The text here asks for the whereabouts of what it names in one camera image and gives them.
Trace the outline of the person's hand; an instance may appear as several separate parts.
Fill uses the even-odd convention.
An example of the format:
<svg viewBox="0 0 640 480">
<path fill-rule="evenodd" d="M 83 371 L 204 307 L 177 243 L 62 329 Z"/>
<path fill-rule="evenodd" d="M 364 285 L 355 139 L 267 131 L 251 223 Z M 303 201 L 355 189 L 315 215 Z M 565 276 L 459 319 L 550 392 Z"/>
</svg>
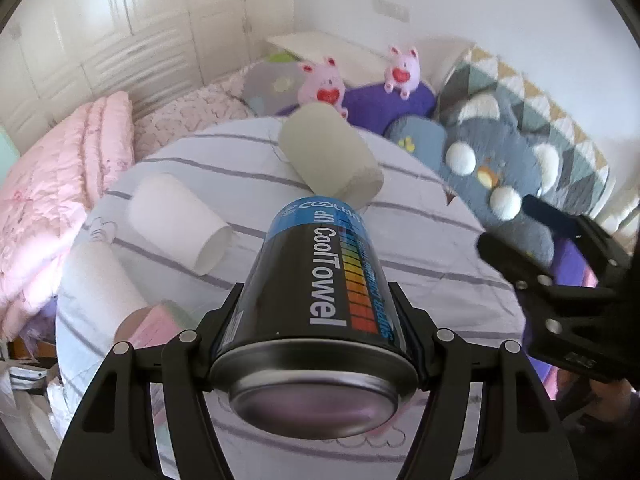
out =
<svg viewBox="0 0 640 480">
<path fill-rule="evenodd" d="M 588 422 L 625 427 L 639 406 L 639 395 L 626 380 L 597 382 L 560 370 L 556 409 L 566 431 L 583 432 Z"/>
</svg>

